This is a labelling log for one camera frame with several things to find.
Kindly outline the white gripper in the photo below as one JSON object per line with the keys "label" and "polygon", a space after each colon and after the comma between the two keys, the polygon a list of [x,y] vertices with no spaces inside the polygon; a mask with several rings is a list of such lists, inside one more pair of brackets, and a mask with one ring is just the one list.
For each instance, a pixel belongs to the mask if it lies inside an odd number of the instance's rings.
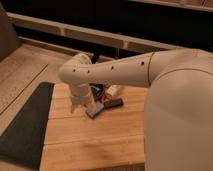
{"label": "white gripper", "polygon": [[88,84],[70,85],[71,112],[79,106],[85,106],[91,110],[96,109],[92,90]]}

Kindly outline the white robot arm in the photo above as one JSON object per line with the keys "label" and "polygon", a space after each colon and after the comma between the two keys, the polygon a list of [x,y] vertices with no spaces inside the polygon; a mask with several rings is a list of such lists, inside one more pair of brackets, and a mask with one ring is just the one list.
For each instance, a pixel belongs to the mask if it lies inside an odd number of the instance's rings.
{"label": "white robot arm", "polygon": [[146,171],[213,171],[213,53],[176,49],[93,64],[80,53],[59,70],[77,106],[91,83],[146,87]]}

